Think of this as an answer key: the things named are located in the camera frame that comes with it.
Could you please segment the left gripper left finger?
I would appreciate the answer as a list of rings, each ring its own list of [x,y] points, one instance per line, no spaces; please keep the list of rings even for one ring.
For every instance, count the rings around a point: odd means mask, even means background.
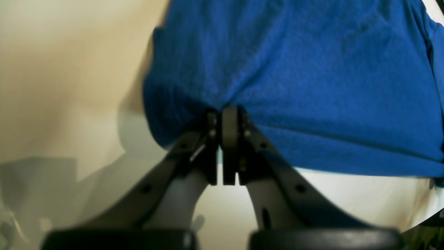
[[[218,115],[209,111],[111,208],[53,231],[43,250],[196,250],[195,206],[217,184]]]

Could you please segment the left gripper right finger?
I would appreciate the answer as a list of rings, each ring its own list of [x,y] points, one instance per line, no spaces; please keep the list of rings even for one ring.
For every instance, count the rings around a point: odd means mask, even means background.
[[[242,107],[222,111],[223,184],[247,188],[258,230],[249,250],[405,250],[396,229],[335,206],[287,163]]]

